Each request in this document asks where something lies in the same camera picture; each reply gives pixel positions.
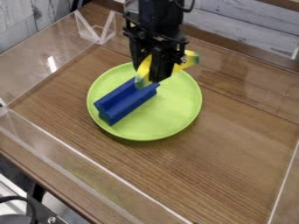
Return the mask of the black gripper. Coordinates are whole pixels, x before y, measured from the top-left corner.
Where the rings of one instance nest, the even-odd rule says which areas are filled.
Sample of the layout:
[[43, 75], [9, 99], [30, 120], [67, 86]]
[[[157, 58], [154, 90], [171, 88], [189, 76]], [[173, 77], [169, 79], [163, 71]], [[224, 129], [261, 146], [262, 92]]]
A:
[[134, 68], [153, 54], [150, 81], [161, 82], [171, 77], [174, 65], [186, 60], [186, 36], [182, 32], [183, 14], [193, 11], [185, 0], [139, 0], [139, 19], [134, 24], [125, 16], [125, 35], [130, 39]]

